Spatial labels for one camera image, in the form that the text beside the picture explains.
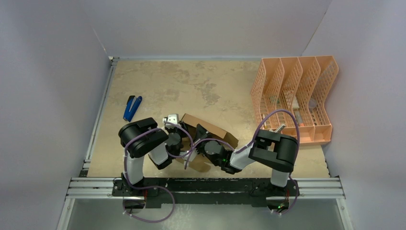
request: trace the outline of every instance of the white panel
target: white panel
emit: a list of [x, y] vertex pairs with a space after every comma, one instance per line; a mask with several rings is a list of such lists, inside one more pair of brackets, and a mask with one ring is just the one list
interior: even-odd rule
[[355, 229], [404, 229], [406, 1], [334, 0], [304, 55], [334, 55], [324, 147]]
[[0, 3], [1, 229], [56, 229], [109, 60], [76, 0]]
[[331, 0], [81, 0], [108, 55], [298, 56]]

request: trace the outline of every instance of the brown cardboard box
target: brown cardboard box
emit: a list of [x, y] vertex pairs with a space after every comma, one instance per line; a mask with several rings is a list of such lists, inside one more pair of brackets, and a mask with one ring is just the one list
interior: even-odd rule
[[224, 129], [208, 123], [207, 121], [203, 121], [202, 119], [199, 119], [190, 114], [183, 115], [182, 121], [188, 125], [189, 133], [192, 138], [194, 138], [195, 136], [197, 124], [200, 124], [205, 129], [207, 129], [207, 131], [212, 133], [215, 139], [223, 140], [230, 144], [233, 148], [237, 148], [238, 146], [238, 139], [236, 137], [234, 137], [231, 133], [225, 131]]

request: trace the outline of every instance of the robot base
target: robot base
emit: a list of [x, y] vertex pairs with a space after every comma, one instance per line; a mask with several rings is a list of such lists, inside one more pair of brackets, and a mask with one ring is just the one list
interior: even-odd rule
[[[246, 204], [253, 207], [278, 209], [287, 190], [296, 194], [293, 181], [289, 180], [284, 188], [274, 186], [269, 178], [144, 178], [135, 184], [137, 187], [159, 185], [169, 189], [177, 204]], [[171, 204], [172, 199], [165, 191], [148, 189], [146, 208], [161, 208], [162, 204]], [[142, 190], [129, 189], [122, 179], [114, 180], [112, 196], [143, 196]], [[283, 199], [267, 201], [267, 197]]]

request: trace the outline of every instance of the marble tabletop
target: marble tabletop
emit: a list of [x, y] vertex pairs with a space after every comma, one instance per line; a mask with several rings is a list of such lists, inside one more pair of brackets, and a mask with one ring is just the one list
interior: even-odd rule
[[[251, 86], [259, 61], [119, 61], [100, 120], [88, 177], [116, 177], [123, 171], [123, 147], [118, 131], [127, 124], [123, 113], [130, 95], [142, 96], [133, 121], [154, 118], [162, 127], [168, 114], [184, 113], [206, 120], [232, 133], [239, 146], [250, 141], [257, 127], [252, 111]], [[260, 163], [229, 175], [200, 155], [183, 169], [181, 161], [158, 170], [144, 161], [147, 177], [269, 177], [271, 169]], [[329, 177], [319, 145], [300, 147], [296, 178]]]

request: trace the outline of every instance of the purple cable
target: purple cable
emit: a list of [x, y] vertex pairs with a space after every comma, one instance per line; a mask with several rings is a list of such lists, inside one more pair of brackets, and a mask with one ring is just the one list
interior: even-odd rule
[[137, 189], [137, 190], [149, 189], [149, 188], [160, 188], [160, 189], [165, 190], [167, 193], [169, 193], [170, 197], [172, 198], [172, 203], [173, 203], [172, 210], [170, 211], [170, 213], [169, 213], [166, 217], [164, 217], [164, 218], [162, 218], [162, 219], [159, 219], [159, 220], [148, 220], [148, 219], [144, 219], [144, 218], [141, 218], [141, 217], [134, 216], [133, 214], [128, 213], [128, 212], [125, 210], [125, 205], [124, 205], [124, 202], [123, 202], [124, 212], [125, 212], [127, 215], [129, 215], [130, 217], [133, 217], [133, 218], [135, 218], [135, 219], [137, 219], [137, 220], [144, 221], [144, 222], [147, 222], [147, 223], [159, 223], [159, 222], [161, 222], [161, 221], [164, 221], [164, 220], [168, 219], [168, 218], [172, 215], [173, 210], [175, 210], [175, 198], [173, 197], [173, 194], [172, 194], [167, 188], [162, 187], [162, 186], [157, 186], [157, 185], [146, 186], [146, 187], [135, 187], [135, 186], [133, 186], [133, 185], [131, 184], [130, 179], [129, 179], [129, 177], [128, 177], [128, 172], [127, 172], [127, 157], [128, 157], [128, 151], [127, 151], [127, 150], [128, 150], [128, 147], [129, 147], [130, 145], [132, 145], [134, 142], [136, 142], [137, 140], [139, 140], [140, 138], [142, 138], [143, 136], [145, 136], [145, 135], [147, 135], [147, 134], [149, 134], [149, 133], [155, 132], [155, 131], [162, 131], [162, 132], [163, 132], [163, 130], [160, 129], [160, 128], [153, 128], [153, 129], [148, 130], [147, 132], [145, 132], [145, 133], [143, 133], [143, 134], [140, 134], [140, 135], [138, 135], [137, 137], [133, 138], [133, 139], [132, 139], [131, 141], [129, 141], [129, 142], [125, 145], [125, 147], [124, 147], [124, 174], [125, 174], [125, 179], [126, 179], [126, 181], [127, 181], [127, 184], [128, 184], [131, 188]]
[[188, 162], [189, 162], [189, 159], [190, 159], [190, 156], [191, 156], [190, 153], [192, 153], [193, 150], [194, 150], [195, 148], [197, 148], [197, 145], [198, 145], [198, 144], [200, 144], [200, 143], [203, 142], [203, 141], [207, 141], [207, 140], [215, 140], [215, 141], [218, 141], [218, 142], [220, 142], [220, 143], [223, 143], [223, 144], [227, 145], [232, 151], [235, 150], [230, 144], [228, 144], [227, 142], [222, 141], [222, 140], [218, 140], [218, 139], [214, 139], [214, 138], [201, 139], [201, 140], [197, 141], [196, 144], [194, 144], [194, 145], [191, 147], [191, 149], [188, 151], [188, 153], [185, 154], [185, 156], [186, 156], [187, 154], [189, 154], [188, 158], [186, 159], [185, 169], [188, 167]]
[[296, 204], [297, 197], [299, 196], [299, 186], [297, 185], [297, 182], [294, 179], [292, 179], [292, 177], [290, 175], [289, 175], [289, 180], [293, 181], [294, 186], [296, 186], [296, 195], [294, 196], [292, 205], [290, 205], [286, 211], [280, 212], [281, 215], [288, 213], [293, 208], [293, 206]]

